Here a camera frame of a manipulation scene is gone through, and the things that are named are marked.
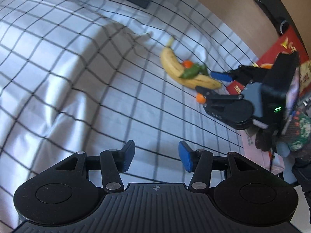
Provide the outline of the right hand in knit glove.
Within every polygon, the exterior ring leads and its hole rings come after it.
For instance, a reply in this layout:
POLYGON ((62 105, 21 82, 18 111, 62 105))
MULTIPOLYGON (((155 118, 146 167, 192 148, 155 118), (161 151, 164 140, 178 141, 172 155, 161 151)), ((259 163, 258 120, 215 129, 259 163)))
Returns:
POLYGON ((299 100, 299 67, 295 68, 293 79, 286 95, 286 123, 277 139, 276 151, 279 154, 291 153, 296 158, 310 160, 310 117, 304 103, 299 100))

